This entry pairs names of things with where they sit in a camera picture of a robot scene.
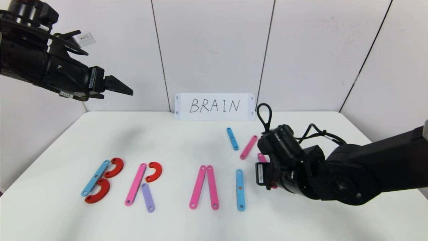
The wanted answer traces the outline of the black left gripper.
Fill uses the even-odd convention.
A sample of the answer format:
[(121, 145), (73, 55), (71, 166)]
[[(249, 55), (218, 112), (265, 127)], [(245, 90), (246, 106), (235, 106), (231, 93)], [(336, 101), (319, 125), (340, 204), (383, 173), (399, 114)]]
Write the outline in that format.
[(46, 83), (76, 100), (104, 99), (103, 90), (133, 96), (134, 91), (100, 67), (88, 67), (69, 55), (49, 54)]

